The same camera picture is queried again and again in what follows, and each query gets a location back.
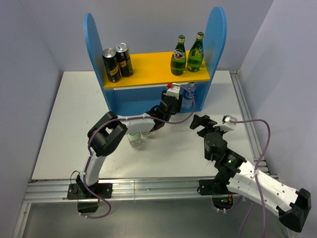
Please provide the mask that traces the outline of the water bottle blue label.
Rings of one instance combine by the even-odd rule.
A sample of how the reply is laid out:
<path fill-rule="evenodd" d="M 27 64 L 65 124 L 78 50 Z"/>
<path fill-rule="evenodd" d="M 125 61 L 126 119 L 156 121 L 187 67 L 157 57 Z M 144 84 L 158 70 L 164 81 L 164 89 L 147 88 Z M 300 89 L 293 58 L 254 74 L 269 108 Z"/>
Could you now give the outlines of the water bottle blue label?
<path fill-rule="evenodd" d="M 181 111 L 182 112 L 189 112 L 192 109 L 193 106 L 193 99 L 191 95 L 189 94 L 188 90 L 191 91 L 190 88 L 185 87 L 182 89 L 182 104 L 181 104 Z"/>
<path fill-rule="evenodd" d="M 185 87 L 188 87 L 191 89 L 191 91 L 188 90 L 189 94 L 191 95 L 192 99 L 195 98 L 195 93 L 196 93 L 196 85 L 194 82 L 189 82 L 185 85 Z"/>

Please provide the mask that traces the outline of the clear chang bottle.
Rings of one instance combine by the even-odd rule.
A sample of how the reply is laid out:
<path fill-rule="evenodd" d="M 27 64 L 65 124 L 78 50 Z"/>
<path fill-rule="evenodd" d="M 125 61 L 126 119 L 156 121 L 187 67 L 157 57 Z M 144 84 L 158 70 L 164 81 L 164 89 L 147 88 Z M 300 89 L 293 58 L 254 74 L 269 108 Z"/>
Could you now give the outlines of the clear chang bottle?
<path fill-rule="evenodd" d="M 127 138 L 128 138 L 129 144 L 131 146 L 138 147 L 138 146 L 141 145 L 142 139 L 141 139 L 141 133 L 140 132 L 127 134 Z"/>
<path fill-rule="evenodd" d="M 144 136 L 144 137 L 149 137 L 151 135 L 151 132 L 150 131 L 142 131 L 141 134 Z"/>

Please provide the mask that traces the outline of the green Perrier bottle red label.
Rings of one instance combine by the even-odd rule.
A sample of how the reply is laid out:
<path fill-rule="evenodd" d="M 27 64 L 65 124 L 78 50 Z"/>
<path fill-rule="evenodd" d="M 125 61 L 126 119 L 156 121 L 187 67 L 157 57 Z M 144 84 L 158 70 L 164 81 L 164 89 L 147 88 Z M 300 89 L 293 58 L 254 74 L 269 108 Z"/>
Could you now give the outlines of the green Perrier bottle red label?
<path fill-rule="evenodd" d="M 170 61 L 170 70 L 173 75 L 180 76 L 183 74 L 186 66 L 186 51 L 184 47 L 185 36 L 179 35 L 178 42 Z"/>

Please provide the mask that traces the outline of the clear Chang bottle front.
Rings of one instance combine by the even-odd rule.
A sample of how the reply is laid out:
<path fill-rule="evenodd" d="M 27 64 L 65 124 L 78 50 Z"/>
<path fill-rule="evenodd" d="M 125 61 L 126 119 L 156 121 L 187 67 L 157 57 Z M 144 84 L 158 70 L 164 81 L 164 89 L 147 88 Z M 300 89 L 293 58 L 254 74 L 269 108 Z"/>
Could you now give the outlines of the clear Chang bottle front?
<path fill-rule="evenodd" d="M 131 146 L 138 147 L 138 146 L 141 145 L 142 139 L 141 139 L 141 133 L 140 132 L 127 134 L 127 138 L 128 138 L 129 144 Z"/>

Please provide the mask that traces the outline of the green Perrier bottle yellow label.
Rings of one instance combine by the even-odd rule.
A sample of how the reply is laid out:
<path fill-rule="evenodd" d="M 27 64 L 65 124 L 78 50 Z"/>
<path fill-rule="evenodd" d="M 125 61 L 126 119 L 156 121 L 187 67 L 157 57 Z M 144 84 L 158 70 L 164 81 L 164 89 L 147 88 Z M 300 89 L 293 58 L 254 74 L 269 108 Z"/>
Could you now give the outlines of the green Perrier bottle yellow label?
<path fill-rule="evenodd" d="M 203 38 L 204 38 L 204 33 L 198 32 L 196 36 L 196 40 L 189 51 L 188 59 L 187 59 L 187 69 L 190 72 L 198 72 L 203 63 L 203 57 L 204 57 Z"/>

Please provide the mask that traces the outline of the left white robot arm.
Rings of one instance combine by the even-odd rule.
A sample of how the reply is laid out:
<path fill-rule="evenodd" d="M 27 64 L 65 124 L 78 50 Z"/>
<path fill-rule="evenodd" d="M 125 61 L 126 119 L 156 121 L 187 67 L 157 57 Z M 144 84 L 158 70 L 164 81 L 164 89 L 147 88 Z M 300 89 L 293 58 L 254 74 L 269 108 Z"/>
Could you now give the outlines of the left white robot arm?
<path fill-rule="evenodd" d="M 69 185 L 67 199 L 89 199 L 95 194 L 105 194 L 105 187 L 99 184 L 99 174 L 106 157 L 116 150 L 125 135 L 157 131 L 168 123 L 172 115 L 180 112 L 180 90 L 175 85 L 164 90 L 160 104 L 142 115 L 119 117 L 114 112 L 106 113 L 88 132 L 89 157 L 76 183 Z"/>

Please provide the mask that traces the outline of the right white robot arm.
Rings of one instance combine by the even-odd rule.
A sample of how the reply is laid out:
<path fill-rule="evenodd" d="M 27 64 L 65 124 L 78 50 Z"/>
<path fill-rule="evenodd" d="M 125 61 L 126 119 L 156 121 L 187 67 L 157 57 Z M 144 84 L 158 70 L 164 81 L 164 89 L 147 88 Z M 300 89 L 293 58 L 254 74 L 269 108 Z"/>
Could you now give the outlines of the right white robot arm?
<path fill-rule="evenodd" d="M 288 229 L 300 233 L 311 210 L 311 194 L 304 188 L 289 187 L 259 170 L 243 156 L 228 148 L 224 134 L 233 131 L 239 121 L 225 115 L 219 124 L 209 116 L 193 117 L 191 129 L 203 126 L 198 136 L 204 139 L 204 156 L 218 170 L 214 191 L 240 194 L 269 210 Z"/>

